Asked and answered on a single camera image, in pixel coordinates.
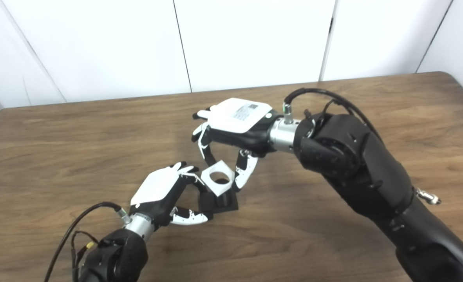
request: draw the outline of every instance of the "white robotic hand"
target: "white robotic hand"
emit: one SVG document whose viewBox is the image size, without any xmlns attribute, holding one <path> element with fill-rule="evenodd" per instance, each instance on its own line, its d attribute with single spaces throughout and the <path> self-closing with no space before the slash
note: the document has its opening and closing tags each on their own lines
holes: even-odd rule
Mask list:
<svg viewBox="0 0 463 282">
<path fill-rule="evenodd" d="M 202 123 L 192 134 L 205 162 L 210 166 L 202 172 L 202 179 L 216 196 L 228 189 L 239 192 L 254 171 L 259 157 L 273 152 L 268 140 L 268 131 L 279 114 L 265 103 L 230 98 L 207 110 L 194 114 Z M 231 169 L 222 161 L 217 162 L 210 150 L 210 143 L 217 141 L 240 148 L 235 175 L 228 176 Z M 228 176 L 226 184 L 215 183 L 207 177 L 209 173 L 221 172 Z"/>
<path fill-rule="evenodd" d="M 192 225 L 212 219 L 212 213 L 176 207 L 187 184 L 193 184 L 201 193 L 207 192 L 205 184 L 195 174 L 199 169 L 185 165 L 185 162 L 176 163 L 148 175 L 131 199 L 129 215 L 133 221 L 136 217 L 144 217 L 156 230 L 169 223 Z"/>
</svg>

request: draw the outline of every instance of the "cable connector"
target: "cable connector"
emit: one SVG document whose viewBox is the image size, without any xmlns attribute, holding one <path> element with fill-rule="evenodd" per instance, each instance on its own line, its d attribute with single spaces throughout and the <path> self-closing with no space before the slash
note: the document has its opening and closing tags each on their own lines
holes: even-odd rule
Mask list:
<svg viewBox="0 0 463 282">
<path fill-rule="evenodd" d="M 416 188 L 416 196 L 425 200 L 425 202 L 429 203 L 430 205 L 440 205 L 442 203 L 442 201 L 436 195 L 427 193 L 418 188 Z"/>
<path fill-rule="evenodd" d="M 291 104 L 287 104 L 284 102 L 282 109 L 284 111 L 284 123 L 286 125 L 290 125 L 291 123 L 293 123 Z"/>
<path fill-rule="evenodd" d="M 131 223 L 132 219 L 131 217 L 127 214 L 127 212 L 121 208 L 118 212 L 117 212 L 118 216 L 120 216 L 120 218 L 122 219 L 122 221 L 124 222 L 124 224 L 129 224 Z"/>
</svg>

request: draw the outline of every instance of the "label sticker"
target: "label sticker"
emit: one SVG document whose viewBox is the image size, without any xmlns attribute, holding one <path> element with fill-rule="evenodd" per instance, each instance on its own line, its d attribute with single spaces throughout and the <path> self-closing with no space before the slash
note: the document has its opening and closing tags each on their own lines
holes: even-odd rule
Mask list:
<svg viewBox="0 0 463 282">
<path fill-rule="evenodd" d="M 255 104 L 245 104 L 235 111 L 231 117 L 239 120 L 246 120 L 257 107 L 258 105 Z"/>
</svg>

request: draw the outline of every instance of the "metal clip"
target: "metal clip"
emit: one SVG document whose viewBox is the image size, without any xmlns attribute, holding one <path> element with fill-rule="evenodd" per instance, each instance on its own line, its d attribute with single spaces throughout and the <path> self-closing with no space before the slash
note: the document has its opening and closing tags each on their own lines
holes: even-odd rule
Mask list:
<svg viewBox="0 0 463 282">
<path fill-rule="evenodd" d="M 436 195 L 427 193 L 418 188 L 416 188 L 416 196 L 425 200 L 425 202 L 429 203 L 430 205 L 440 205 L 442 203 L 442 201 Z"/>
</svg>

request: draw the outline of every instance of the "black cable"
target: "black cable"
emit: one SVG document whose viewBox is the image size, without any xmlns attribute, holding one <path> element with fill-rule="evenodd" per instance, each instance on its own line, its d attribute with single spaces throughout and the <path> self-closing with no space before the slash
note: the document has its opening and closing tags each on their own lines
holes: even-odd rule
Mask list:
<svg viewBox="0 0 463 282">
<path fill-rule="evenodd" d="M 77 234 L 85 234 L 87 235 L 94 243 L 99 244 L 99 241 L 92 235 L 90 235 L 89 232 L 81 231 L 81 230 L 76 230 L 71 238 L 71 245 L 72 245 L 72 280 L 73 282 L 78 282 L 78 264 L 80 263 L 80 260 L 83 256 L 83 253 L 85 253 L 85 250 L 87 250 L 86 247 L 82 248 L 79 253 L 76 253 L 75 247 L 74 247 L 74 239 Z"/>
<path fill-rule="evenodd" d="M 63 236 L 63 239 L 61 240 L 61 242 L 59 243 L 58 245 L 58 248 L 56 249 L 56 252 L 54 253 L 54 256 L 52 256 L 52 259 L 51 259 L 51 263 L 49 265 L 49 269 L 47 269 L 47 273 L 45 275 L 45 278 L 43 279 L 43 282 L 49 282 L 49 279 L 51 278 L 51 274 L 52 274 L 52 270 L 54 269 L 54 265 L 56 264 L 56 260 L 58 260 L 58 257 L 59 257 L 59 253 L 61 252 L 61 250 L 63 249 L 63 246 L 65 246 L 65 243 L 66 243 L 66 240 L 68 239 L 68 237 L 70 237 L 70 234 L 72 232 L 72 230 L 76 227 L 76 225 L 79 223 L 79 221 L 84 217 L 86 216 L 88 213 L 90 213 L 91 211 L 97 209 L 97 208 L 100 208 L 100 207 L 110 207 L 110 208 L 113 208 L 116 212 L 120 211 L 122 209 L 121 206 L 115 204 L 115 203 L 112 203 L 112 202 L 101 202 L 101 203 L 98 203 L 98 204 L 95 204 L 93 205 L 92 207 L 89 207 L 88 209 L 86 209 L 85 211 L 83 211 L 83 213 L 81 213 L 70 225 L 70 227 L 68 227 L 68 230 L 66 230 L 65 232 L 65 235 Z"/>
<path fill-rule="evenodd" d="M 376 128 L 374 128 L 371 121 L 369 121 L 369 119 L 364 115 L 364 113 L 362 113 L 362 111 L 360 111 L 360 109 L 357 106 L 355 106 L 352 102 L 348 101 L 343 96 L 340 96 L 331 91 L 321 89 L 321 88 L 300 88 L 298 90 L 293 91 L 291 94 L 287 95 L 287 97 L 284 99 L 284 103 L 291 104 L 294 98 L 298 97 L 299 95 L 303 95 L 305 93 L 318 93 L 318 94 L 329 96 L 333 98 L 337 103 L 341 104 L 343 107 L 353 110 L 362 119 L 365 125 L 369 127 L 369 129 L 378 137 L 378 139 L 382 141 L 382 138 L 378 134 L 378 131 L 376 130 Z"/>
</svg>

